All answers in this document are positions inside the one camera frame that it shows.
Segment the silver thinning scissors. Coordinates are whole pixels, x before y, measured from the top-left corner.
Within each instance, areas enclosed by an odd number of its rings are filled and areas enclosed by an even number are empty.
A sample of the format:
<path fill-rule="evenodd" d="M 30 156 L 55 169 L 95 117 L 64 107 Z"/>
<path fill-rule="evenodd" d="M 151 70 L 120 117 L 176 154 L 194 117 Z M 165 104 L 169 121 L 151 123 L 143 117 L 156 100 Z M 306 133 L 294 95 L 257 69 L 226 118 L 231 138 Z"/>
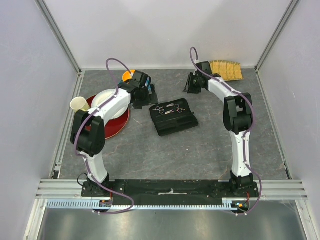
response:
<path fill-rule="evenodd" d="M 166 105 L 165 107 L 164 107 L 164 106 L 156 106 L 156 107 L 153 109 L 153 111 L 158 111 L 158 113 L 161 114 L 161 115 L 162 115 L 162 114 L 167 115 L 167 114 L 171 114 L 171 113 L 174 112 L 172 109 L 171 109 L 171 110 L 167 110 L 167 108 L 173 107 L 173 106 L 174 106 L 173 103 L 168 104 L 168 105 Z"/>

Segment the silver scissors with black blades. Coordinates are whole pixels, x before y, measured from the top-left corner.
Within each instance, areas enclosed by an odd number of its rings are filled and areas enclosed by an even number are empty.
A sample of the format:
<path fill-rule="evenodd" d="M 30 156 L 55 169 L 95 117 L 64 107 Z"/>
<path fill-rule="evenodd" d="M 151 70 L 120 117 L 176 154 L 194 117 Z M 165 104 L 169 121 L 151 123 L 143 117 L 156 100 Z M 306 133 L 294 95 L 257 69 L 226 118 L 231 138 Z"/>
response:
<path fill-rule="evenodd" d="M 172 114 L 172 113 L 179 113 L 180 114 L 183 111 L 186 111 L 186 109 L 181 108 L 179 104 L 171 103 L 171 104 L 168 104 L 166 107 L 167 108 L 172 107 L 172 109 L 166 110 L 165 113 L 164 113 L 165 115 Z"/>

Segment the black zipper tool case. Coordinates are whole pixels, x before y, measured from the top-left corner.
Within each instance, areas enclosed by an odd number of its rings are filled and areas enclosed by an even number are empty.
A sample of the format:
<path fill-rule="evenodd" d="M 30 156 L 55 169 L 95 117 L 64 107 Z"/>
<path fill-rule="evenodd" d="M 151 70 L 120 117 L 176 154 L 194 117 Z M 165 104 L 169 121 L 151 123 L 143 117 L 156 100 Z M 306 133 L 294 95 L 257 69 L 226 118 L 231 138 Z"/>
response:
<path fill-rule="evenodd" d="M 153 110 L 155 107 L 165 107 L 171 103 L 179 104 L 181 108 L 186 109 L 182 113 L 174 112 L 170 114 L 159 114 Z M 199 126 L 199 122 L 191 111 L 188 101 L 185 98 L 164 102 L 153 105 L 149 108 L 151 120 L 155 126 L 157 134 L 160 137 L 178 133 Z"/>

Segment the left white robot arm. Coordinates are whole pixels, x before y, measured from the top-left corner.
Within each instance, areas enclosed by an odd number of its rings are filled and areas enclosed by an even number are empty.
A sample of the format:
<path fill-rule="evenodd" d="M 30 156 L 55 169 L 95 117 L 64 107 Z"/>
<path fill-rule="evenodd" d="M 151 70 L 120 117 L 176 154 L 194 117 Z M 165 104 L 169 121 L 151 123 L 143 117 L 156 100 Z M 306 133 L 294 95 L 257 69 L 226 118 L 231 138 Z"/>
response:
<path fill-rule="evenodd" d="M 158 102 L 152 78 L 139 70 L 130 78 L 121 81 L 116 88 L 96 95 L 99 103 L 92 103 L 88 110 L 75 113 L 70 141 L 75 152 L 82 157 L 90 180 L 94 181 L 92 191 L 99 197 L 106 196 L 110 185 L 106 182 L 109 173 L 104 166 L 102 150 L 106 143 L 105 126 L 121 116 L 132 105 L 135 109 Z"/>

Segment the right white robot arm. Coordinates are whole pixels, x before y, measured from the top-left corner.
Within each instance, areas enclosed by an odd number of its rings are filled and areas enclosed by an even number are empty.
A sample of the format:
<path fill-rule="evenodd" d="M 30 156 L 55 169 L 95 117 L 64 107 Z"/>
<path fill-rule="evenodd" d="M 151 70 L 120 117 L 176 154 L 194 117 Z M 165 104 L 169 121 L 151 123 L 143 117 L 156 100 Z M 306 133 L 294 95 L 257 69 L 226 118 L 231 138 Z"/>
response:
<path fill-rule="evenodd" d="M 219 74 L 212 74 L 208 61 L 194 66 L 195 71 L 189 74 L 184 91 L 198 94 L 205 89 L 223 102 L 223 124 L 229 132 L 232 146 L 229 191 L 235 197 L 252 194 L 257 185 L 249 158 L 250 128 L 253 124 L 251 95 L 234 90 Z"/>

